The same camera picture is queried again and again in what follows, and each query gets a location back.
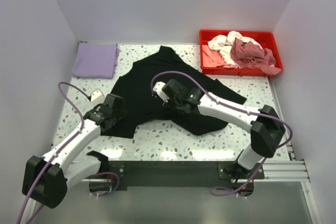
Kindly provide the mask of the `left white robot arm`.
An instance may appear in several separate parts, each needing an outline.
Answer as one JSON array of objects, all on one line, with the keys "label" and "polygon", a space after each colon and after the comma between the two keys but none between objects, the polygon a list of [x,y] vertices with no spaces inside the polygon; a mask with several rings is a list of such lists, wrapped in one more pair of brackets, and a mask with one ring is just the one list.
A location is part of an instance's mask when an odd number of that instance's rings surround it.
[{"label": "left white robot arm", "polygon": [[90,151],[82,161],[75,159],[126,114],[124,99],[108,94],[102,103],[81,116],[77,128],[59,145],[42,157],[32,156],[27,161],[22,193],[53,209],[62,202],[69,189],[87,177],[107,175],[119,182],[118,175],[110,170],[107,156]]}]

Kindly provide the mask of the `black t shirt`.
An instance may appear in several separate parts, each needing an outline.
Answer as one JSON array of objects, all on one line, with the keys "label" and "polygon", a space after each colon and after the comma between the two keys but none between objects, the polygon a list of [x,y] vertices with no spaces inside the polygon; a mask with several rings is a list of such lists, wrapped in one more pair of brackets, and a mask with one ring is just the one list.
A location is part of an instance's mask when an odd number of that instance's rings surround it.
[{"label": "black t shirt", "polygon": [[170,120],[194,135],[225,128],[225,121],[192,112],[196,97],[203,95],[199,86],[234,103],[247,100],[186,64],[172,48],[160,47],[157,53],[134,62],[116,81],[111,92],[123,98],[127,114],[103,135],[133,138],[138,125],[153,120]]}]

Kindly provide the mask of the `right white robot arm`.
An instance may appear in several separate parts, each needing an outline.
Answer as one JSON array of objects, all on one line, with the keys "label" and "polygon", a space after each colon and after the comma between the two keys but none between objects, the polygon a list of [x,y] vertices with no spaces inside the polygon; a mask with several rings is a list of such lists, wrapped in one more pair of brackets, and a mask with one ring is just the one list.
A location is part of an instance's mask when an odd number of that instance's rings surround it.
[{"label": "right white robot arm", "polygon": [[234,124],[250,134],[250,144],[236,158],[232,171],[239,178],[246,178],[264,158],[272,158],[286,130],[273,107],[243,106],[203,88],[188,89],[177,80],[157,82],[153,88],[166,105],[182,114],[210,116]]}]

